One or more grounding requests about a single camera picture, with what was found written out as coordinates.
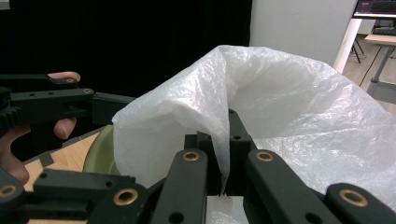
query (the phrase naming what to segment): black plastic part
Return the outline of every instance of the black plastic part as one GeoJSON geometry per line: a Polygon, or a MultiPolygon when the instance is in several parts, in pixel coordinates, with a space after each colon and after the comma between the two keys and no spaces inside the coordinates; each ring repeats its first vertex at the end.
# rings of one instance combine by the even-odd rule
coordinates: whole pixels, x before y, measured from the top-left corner
{"type": "Polygon", "coordinates": [[[197,147],[197,135],[186,134],[184,136],[184,148],[196,148],[197,147]]]}
{"type": "Polygon", "coordinates": [[[394,224],[396,214],[369,191],[339,183],[327,188],[324,201],[343,223],[394,224]]]}
{"type": "Polygon", "coordinates": [[[150,224],[205,223],[207,156],[198,149],[179,151],[163,184],[150,224]]]}
{"type": "Polygon", "coordinates": [[[251,151],[246,174],[274,223],[341,223],[275,152],[251,151]]]}
{"type": "Polygon", "coordinates": [[[112,124],[114,115],[131,103],[135,98],[97,92],[92,99],[92,123],[112,124]]]}
{"type": "Polygon", "coordinates": [[[9,104],[11,91],[8,88],[0,86],[0,109],[4,109],[9,104]]]}
{"type": "Polygon", "coordinates": [[[73,78],[50,78],[46,74],[1,74],[0,84],[12,92],[55,91],[75,89],[78,86],[78,82],[73,78]]]}
{"type": "MultiPolygon", "coordinates": [[[[249,151],[256,150],[250,135],[245,129],[242,120],[233,110],[229,110],[230,121],[230,175],[227,180],[225,192],[221,192],[221,172],[213,148],[212,139],[209,134],[197,133],[197,148],[201,149],[208,157],[208,195],[242,196],[245,191],[247,176],[245,175],[245,161],[249,151]]],[[[193,138],[188,136],[188,146],[192,146],[193,138]]]]}
{"type": "Polygon", "coordinates": [[[24,203],[23,184],[0,167],[0,213],[24,203]]]}
{"type": "Polygon", "coordinates": [[[22,124],[21,109],[15,106],[9,106],[9,98],[4,96],[3,108],[0,110],[0,137],[14,128],[22,124]]]}
{"type": "Polygon", "coordinates": [[[0,213],[0,220],[2,224],[26,224],[29,221],[29,217],[25,216],[24,213],[12,211],[0,213]]]}
{"type": "Polygon", "coordinates": [[[91,89],[11,93],[11,106],[21,109],[21,124],[92,115],[91,89]]]}
{"type": "Polygon", "coordinates": [[[134,177],[99,175],[44,169],[33,185],[35,196],[51,199],[98,202],[119,183],[134,182],[134,177]]]}
{"type": "Polygon", "coordinates": [[[82,200],[59,200],[37,198],[33,194],[27,196],[28,204],[20,210],[29,219],[53,220],[86,220],[90,209],[90,202],[82,200]]]}
{"type": "Polygon", "coordinates": [[[247,190],[244,195],[243,207],[249,224],[273,224],[268,210],[265,208],[258,191],[247,183],[247,190]]]}
{"type": "Polygon", "coordinates": [[[94,207],[88,224],[136,224],[149,199],[147,190],[134,182],[114,186],[94,207]]]}
{"type": "Polygon", "coordinates": [[[164,183],[165,178],[148,188],[148,201],[145,204],[145,209],[142,211],[142,215],[139,218],[138,224],[150,223],[157,202],[160,199],[164,183]]]}

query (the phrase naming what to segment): human hand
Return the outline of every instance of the human hand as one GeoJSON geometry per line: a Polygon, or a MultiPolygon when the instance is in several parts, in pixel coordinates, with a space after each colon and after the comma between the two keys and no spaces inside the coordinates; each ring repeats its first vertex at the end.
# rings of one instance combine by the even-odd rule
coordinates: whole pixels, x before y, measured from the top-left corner
{"type": "MultiPolygon", "coordinates": [[[[76,81],[80,81],[79,74],[75,72],[51,73],[48,74],[48,76],[51,78],[71,77],[76,81]]],[[[76,123],[76,118],[60,119],[56,122],[53,132],[59,138],[67,139],[75,128],[76,123]]],[[[27,183],[29,180],[29,173],[27,172],[23,163],[12,154],[11,144],[16,139],[29,132],[30,126],[22,125],[11,129],[0,138],[0,167],[20,180],[22,184],[27,183]]]]}

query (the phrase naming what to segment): monitor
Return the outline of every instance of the monitor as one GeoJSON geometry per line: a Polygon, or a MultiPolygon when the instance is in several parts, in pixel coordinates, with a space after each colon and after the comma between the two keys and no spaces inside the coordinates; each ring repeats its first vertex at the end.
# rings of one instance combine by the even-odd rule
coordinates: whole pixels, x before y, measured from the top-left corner
{"type": "Polygon", "coordinates": [[[396,0],[358,0],[353,19],[396,20],[396,0]]]}

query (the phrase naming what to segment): white wall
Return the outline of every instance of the white wall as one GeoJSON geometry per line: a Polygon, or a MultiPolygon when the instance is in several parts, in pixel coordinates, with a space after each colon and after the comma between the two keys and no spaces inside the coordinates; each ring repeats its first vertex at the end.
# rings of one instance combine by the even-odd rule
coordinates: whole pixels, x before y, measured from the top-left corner
{"type": "Polygon", "coordinates": [[[358,34],[369,35],[374,27],[375,20],[361,20],[361,26],[359,27],[358,34]]]}
{"type": "Polygon", "coordinates": [[[333,66],[356,2],[253,1],[250,46],[278,49],[333,66]]]}

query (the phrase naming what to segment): crumpled plastic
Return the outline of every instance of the crumpled plastic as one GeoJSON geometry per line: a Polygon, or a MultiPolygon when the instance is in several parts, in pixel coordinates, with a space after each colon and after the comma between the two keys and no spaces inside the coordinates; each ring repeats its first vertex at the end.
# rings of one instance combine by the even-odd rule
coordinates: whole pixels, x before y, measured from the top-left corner
{"type": "Polygon", "coordinates": [[[166,177],[184,135],[199,131],[211,134],[226,181],[228,108],[308,187],[324,194],[354,184],[396,211],[395,117],[326,63],[265,47],[218,46],[119,111],[120,173],[150,187],[166,177]]]}

